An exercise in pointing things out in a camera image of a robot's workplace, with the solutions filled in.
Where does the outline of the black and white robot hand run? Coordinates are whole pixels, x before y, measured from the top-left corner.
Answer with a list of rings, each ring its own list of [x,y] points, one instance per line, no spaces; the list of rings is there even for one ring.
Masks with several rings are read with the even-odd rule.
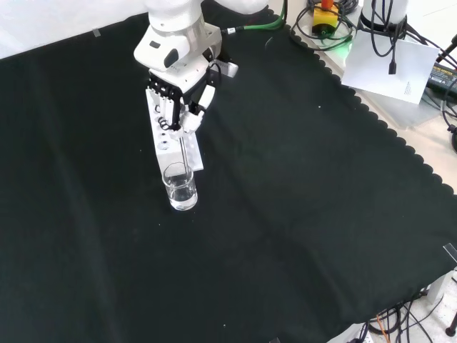
[[[208,111],[216,93],[213,72],[206,68],[194,85],[189,78],[179,86],[162,79],[149,70],[146,95],[149,97],[149,116],[155,135],[168,134],[180,139],[195,133]]]

